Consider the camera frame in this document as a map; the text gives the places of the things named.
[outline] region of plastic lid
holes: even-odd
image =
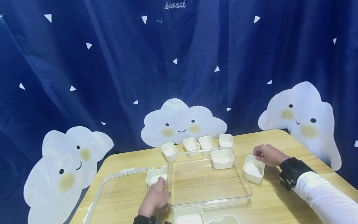
[[[104,178],[84,223],[133,223],[147,193],[148,170],[131,168]]]

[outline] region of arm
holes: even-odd
[[[294,191],[324,224],[358,223],[358,204],[317,173],[302,174]]]
[[[283,166],[291,157],[271,145],[255,147],[253,155],[268,166],[280,166],[286,174],[292,172],[290,165]],[[312,171],[303,172],[297,178],[294,191],[310,205],[324,224],[358,223],[358,204],[330,182]]]
[[[150,187],[139,207],[138,216],[134,219],[133,224],[148,224],[150,223],[149,221],[155,220],[155,217],[152,216],[156,208],[168,211],[167,203],[171,193],[163,191],[165,185],[166,181],[159,177],[158,182]]]

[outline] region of wooden table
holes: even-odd
[[[252,154],[253,148],[261,144],[271,144],[280,149],[284,153],[303,160],[313,170],[315,170],[322,177],[330,181],[335,187],[347,194],[354,201],[358,202],[358,191],[336,174],[332,169],[325,165],[321,160],[315,157],[310,151],[303,147],[288,133],[282,130],[270,130],[258,133],[244,134],[234,136],[235,147],[233,148],[236,157],[243,166],[247,155]],[[179,152],[184,152],[181,145],[177,146]],[[167,166],[167,162],[161,154],[161,149],[148,149],[136,152],[121,153],[109,156],[98,171],[92,185],[83,198],[79,208],[77,209],[71,223],[80,224],[87,214],[87,208],[94,200],[98,187],[102,179],[108,175],[119,173],[122,169],[130,167],[161,167]],[[251,183],[253,189],[253,196],[246,206],[241,208],[227,208],[228,214],[235,212],[238,221],[241,224],[245,223],[265,223],[265,224],[279,224],[279,223],[321,223],[317,215],[306,204],[305,201],[299,198],[293,191],[287,192],[280,185],[279,179],[280,170],[266,166],[265,175],[262,182],[258,185]],[[142,184],[144,177],[138,178],[140,181],[138,185]],[[136,191],[136,195],[121,195],[121,198],[130,197],[130,203],[125,206],[116,207],[113,200],[108,203],[108,213],[117,212],[120,219],[113,220],[113,222],[105,223],[132,223],[133,218],[137,214],[138,207],[146,193],[146,191]],[[173,211],[168,213],[159,213],[157,216],[160,220],[173,222]]]

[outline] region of blue backdrop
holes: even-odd
[[[24,185],[52,130],[105,133],[104,159],[147,149],[145,116],[178,98],[226,133],[256,132],[304,81],[332,105],[338,173],[358,186],[357,1],[167,1],[0,1],[2,223],[27,223]]]

